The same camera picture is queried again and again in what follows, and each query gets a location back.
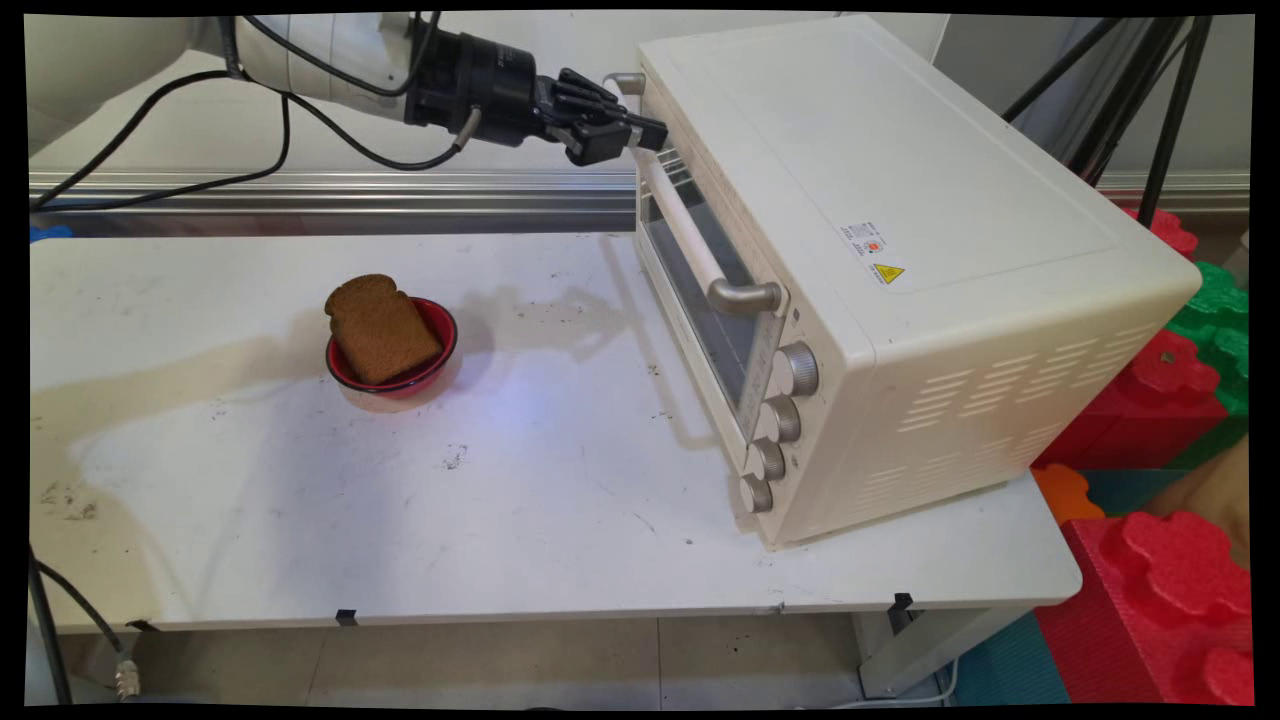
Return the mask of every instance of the warning label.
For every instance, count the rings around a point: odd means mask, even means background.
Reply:
[[[845,247],[851,250],[867,272],[876,282],[893,292],[910,292],[914,284],[911,275],[906,273],[906,259],[902,256],[902,247],[897,241],[884,237],[883,228],[876,223],[852,223],[836,225],[845,240]]]
[[[897,277],[906,270],[904,270],[902,268],[891,268],[888,265],[876,264],[876,272],[879,273],[882,278],[884,278],[884,283],[887,284],[896,281]]]

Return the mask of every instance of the power cord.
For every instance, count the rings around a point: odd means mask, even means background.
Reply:
[[[45,594],[44,583],[40,580],[41,574],[61,587],[76,601],[76,605],[79,605],[81,610],[93,620],[93,624],[97,625],[106,642],[111,643],[111,648],[115,651],[115,689],[119,692],[122,702],[131,702],[136,698],[142,692],[138,679],[138,666],[133,662],[132,653],[120,642],[120,637],[115,634],[115,630],[106,624],[106,620],[93,607],[93,603],[76,589],[76,585],[70,580],[64,578],[58,570],[36,560],[36,551],[31,547],[31,543],[27,543],[27,585],[31,588],[32,600],[36,605],[36,619],[40,621],[40,633],[44,635],[45,653],[49,656],[49,671],[54,676],[54,693],[58,696],[58,705],[72,705],[70,682],[67,676],[67,666],[63,664],[61,647],[58,644],[58,626],[54,625],[54,615],[49,609],[49,597]]]
[[[40,579],[40,564],[36,551],[27,543],[27,589],[36,606],[36,621],[40,624],[40,637],[45,641],[45,657],[49,660],[49,674],[54,678],[54,696],[58,705],[72,703],[72,687],[67,679],[67,666],[63,665],[63,648],[58,644],[58,625],[49,610],[49,597],[45,596],[45,583]]]
[[[942,702],[943,700],[951,697],[951,693],[956,692],[956,680],[960,678],[960,659],[955,659],[951,662],[951,682],[947,683],[947,689],[931,697],[920,698],[906,698],[906,700],[859,700],[855,702],[846,702],[844,705],[837,705],[835,707],[827,707],[824,710],[851,710],[854,707],[877,707],[886,705],[924,705],[929,702]],[[796,710],[808,710],[805,707],[796,707]]]
[[[421,15],[421,13],[417,13],[415,15],[415,19],[420,20],[419,15]],[[250,19],[250,18],[252,18],[252,15],[246,15],[246,19]],[[419,49],[419,53],[415,54],[413,70],[410,73],[410,77],[404,81],[403,86],[401,88],[397,88],[396,92],[403,95],[403,91],[412,82],[412,78],[417,74],[419,69],[421,69],[422,59],[428,56],[428,50],[434,44],[435,29],[439,26],[439,20],[440,20],[440,12],[436,10],[436,12],[434,12],[431,14],[431,27],[428,31],[426,41],[422,44],[422,47]],[[250,19],[251,24],[253,24],[255,22],[260,23],[261,20],[257,20],[256,18]],[[274,33],[268,32],[269,37],[271,35],[274,35]],[[315,60],[314,58],[310,58],[308,55],[306,55],[306,53],[302,51],[301,49],[297,49],[296,46],[293,46],[293,44],[291,44],[288,40],[279,38],[276,41],[280,42],[284,47],[287,47],[291,53],[296,53],[300,56],[302,56],[303,59]],[[347,79],[348,82],[351,82],[351,79],[348,79],[349,76],[344,77],[346,73],[338,70],[337,68],[332,68],[332,67],[326,65],[323,61],[319,61],[319,60],[315,60],[315,61],[319,63],[319,65],[323,67],[324,69],[326,69],[329,72],[333,72],[337,77],[339,77],[342,79]],[[329,118],[323,111],[320,111],[319,108],[316,108],[311,102],[307,102],[306,100],[303,100],[298,95],[296,95],[293,92],[282,91],[282,90],[276,90],[274,87],[265,86],[265,85],[255,81],[253,78],[251,78],[248,76],[248,73],[241,72],[241,76],[243,77],[243,79],[246,79],[246,81],[248,81],[248,82],[251,82],[253,85],[260,85],[262,87],[266,87],[268,90],[271,90],[273,92],[275,92],[276,95],[280,96],[280,115],[282,115],[282,124],[283,124],[283,140],[282,140],[282,143],[280,143],[280,155],[276,159],[276,161],[274,164],[271,164],[271,167],[269,167],[266,169],[262,169],[262,170],[259,170],[256,173],[247,173],[247,174],[234,176],[234,177],[229,177],[229,178],[220,178],[220,179],[215,179],[215,181],[210,181],[210,182],[202,182],[202,183],[197,183],[197,184],[189,184],[189,186],[178,187],[178,188],[173,188],[173,190],[163,190],[163,191],[157,191],[157,192],[140,195],[137,197],[127,197],[127,199],[122,199],[122,200],[108,200],[108,201],[102,201],[102,202],[61,202],[61,204],[56,204],[56,205],[49,205],[49,202],[51,200],[54,200],[55,197],[58,197],[63,192],[70,190],[77,183],[79,183],[81,181],[83,181],[86,177],[88,177],[91,173],[93,173],[93,170],[96,170],[104,161],[106,161],[116,150],[119,150],[119,147],[124,143],[124,141],[128,140],[129,136],[133,135],[133,131],[137,129],[137,127],[142,123],[142,119],[146,118],[147,114],[155,108],[155,105],[161,99],[164,99],[166,95],[169,95],[170,92],[173,92],[175,90],[179,90],[179,88],[183,88],[183,87],[187,87],[189,85],[195,85],[197,82],[207,81],[207,79],[228,79],[228,78],[230,78],[230,79],[238,79],[229,70],[207,70],[207,72],[202,72],[202,73],[193,73],[193,74],[184,76],[184,77],[180,77],[178,79],[174,79],[174,81],[172,81],[169,83],[165,83],[159,90],[156,90],[155,92],[152,92],[142,102],[142,105],[137,109],[137,111],[133,113],[133,117],[129,118],[129,122],[124,124],[124,127],[120,129],[120,132],[118,132],[115,135],[115,137],[113,137],[111,141],[108,142],[106,146],[102,147],[102,150],[100,150],[97,152],[97,155],[93,156],[93,159],[91,159],[83,168],[81,168],[79,170],[74,172],[70,177],[68,177],[63,182],[58,183],[51,190],[46,191],[44,195],[41,195],[33,202],[31,202],[31,205],[28,208],[28,211],[29,213],[67,213],[67,211],[114,210],[114,209],[118,209],[118,208],[128,208],[128,206],[132,206],[132,205],[141,205],[143,202],[151,202],[154,200],[164,200],[166,197],[175,197],[175,196],[179,196],[179,195],[187,195],[187,193],[191,193],[191,192],[200,192],[200,191],[204,191],[204,190],[212,190],[212,188],[216,188],[216,187],[224,187],[224,186],[228,186],[228,184],[234,184],[234,183],[241,183],[241,182],[247,182],[247,181],[255,181],[255,179],[260,179],[260,178],[268,177],[268,176],[275,173],[276,170],[279,170],[284,165],[284,161],[285,161],[285,159],[289,155],[289,140],[291,140],[291,127],[292,127],[292,122],[289,119],[289,108],[288,108],[289,102],[293,102],[294,105],[302,108],[303,110],[306,110],[307,113],[310,113],[311,115],[314,115],[317,120],[320,120],[321,123],[324,123],[325,127],[328,127],[330,131],[333,131],[334,135],[337,135],[339,138],[342,138],[343,142],[346,142],[347,145],[349,145],[353,150],[356,150],[357,152],[360,152],[365,158],[369,158],[370,160],[380,164],[380,165],[383,165],[385,168],[390,168],[393,170],[402,170],[402,172],[428,170],[428,169],[431,169],[431,168],[435,168],[435,167],[439,167],[439,165],[444,164],[445,161],[448,161],[454,155],[457,155],[458,152],[462,151],[462,147],[471,138],[471,135],[475,132],[476,127],[480,123],[480,110],[477,108],[472,108],[471,117],[467,119],[467,123],[465,124],[462,132],[460,132],[457,135],[457,137],[454,138],[453,143],[451,143],[449,147],[444,152],[436,155],[435,158],[430,158],[428,160],[422,160],[422,161],[417,161],[417,163],[404,163],[404,161],[393,160],[390,158],[385,158],[383,155],[379,155],[378,152],[374,152],[372,150],[370,150],[369,147],[366,147],[365,145],[362,145],[360,141],[357,141],[355,137],[352,137],[351,133],[348,133],[347,131],[344,131],[332,118]],[[352,82],[352,85],[358,85],[358,83],[357,82]],[[387,91],[387,90],[381,90],[381,88],[378,88],[378,90],[379,90],[380,95],[388,96],[388,94],[392,94],[390,96],[394,96],[393,91]]]

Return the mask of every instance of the bread slice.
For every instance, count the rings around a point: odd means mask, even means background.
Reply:
[[[329,295],[329,329],[360,382],[383,384],[440,354],[440,341],[396,281],[360,275]]]

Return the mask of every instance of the red bowl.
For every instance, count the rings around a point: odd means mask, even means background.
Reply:
[[[453,356],[453,350],[458,346],[458,323],[448,310],[430,300],[422,300],[421,297],[410,297],[410,300],[413,301],[417,314],[422,316],[422,322],[426,323],[431,334],[440,341],[444,350],[417,368],[406,370],[383,384],[370,386],[360,382],[355,370],[351,369],[347,356],[343,355],[342,347],[338,346],[338,341],[330,337],[329,347],[325,348],[325,361],[329,365],[329,374],[333,375],[333,379],[353,391],[380,395],[383,397],[408,397],[435,382],[435,378],[440,375],[440,370],[444,369],[444,364]]]

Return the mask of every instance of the floor tile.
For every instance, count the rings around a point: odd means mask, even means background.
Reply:
[[[657,621],[334,629],[310,705],[657,710]]]
[[[790,710],[861,697],[847,614],[659,621],[663,710]]]
[[[145,633],[133,656],[146,700],[303,705],[329,632]]]

